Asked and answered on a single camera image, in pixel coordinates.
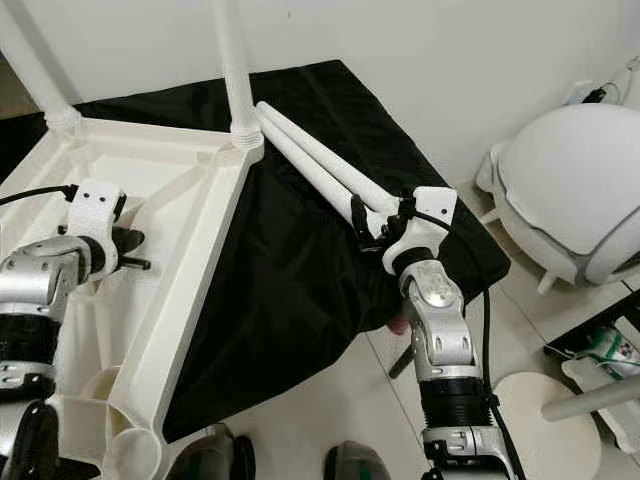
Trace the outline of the grey green robot left leg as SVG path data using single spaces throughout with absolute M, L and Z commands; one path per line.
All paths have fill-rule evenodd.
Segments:
M 224 422 L 183 449 L 165 480 L 255 480 L 255 448 L 246 435 L 234 434 Z

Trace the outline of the white plastic chair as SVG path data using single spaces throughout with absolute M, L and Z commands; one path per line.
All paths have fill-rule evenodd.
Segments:
M 475 175 L 498 221 L 557 282 L 599 287 L 640 274 L 640 110 L 563 106 L 490 148 Z

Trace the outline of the black wall plug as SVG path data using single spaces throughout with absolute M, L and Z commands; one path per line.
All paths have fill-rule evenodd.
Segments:
M 563 105 L 584 104 L 584 102 L 609 102 L 611 101 L 611 93 L 616 90 L 616 83 L 611 81 L 575 83 L 570 87 L 570 91 L 567 92 Z

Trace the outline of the grey green robot right leg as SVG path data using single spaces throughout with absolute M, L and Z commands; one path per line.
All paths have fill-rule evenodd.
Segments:
M 347 440 L 326 453 L 324 480 L 390 480 L 390 474 L 375 449 Z

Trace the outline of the black table cloth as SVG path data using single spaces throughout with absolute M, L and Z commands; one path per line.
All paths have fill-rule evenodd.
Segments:
M 393 195 L 444 179 L 343 61 L 252 74 L 269 102 Z M 279 396 L 401 310 L 376 255 L 274 147 L 248 170 L 175 385 L 169 442 Z

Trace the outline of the green white packet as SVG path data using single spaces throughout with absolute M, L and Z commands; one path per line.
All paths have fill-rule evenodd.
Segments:
M 608 364 L 640 367 L 640 349 L 613 326 L 599 326 L 589 335 L 585 355 Z

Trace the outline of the white plastic table top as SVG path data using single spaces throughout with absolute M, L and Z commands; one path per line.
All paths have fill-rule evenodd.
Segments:
M 49 132 L 0 184 L 4 259 L 67 225 L 61 186 L 106 180 L 125 192 L 116 224 L 141 230 L 133 251 L 151 269 L 122 269 L 70 293 L 50 404 L 59 460 L 92 465 L 102 480 L 163 480 L 170 401 L 247 170 L 260 148 L 228 134 L 86 119 L 77 137 Z M 1 442 L 17 407 L 0 408 Z

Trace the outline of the grey green robot leg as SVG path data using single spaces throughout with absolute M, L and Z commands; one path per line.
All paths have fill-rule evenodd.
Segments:
M 390 480 L 390 474 L 375 449 L 347 440 L 326 453 L 324 480 Z
M 234 434 L 224 422 L 183 449 L 165 480 L 255 480 L 255 448 L 246 435 Z

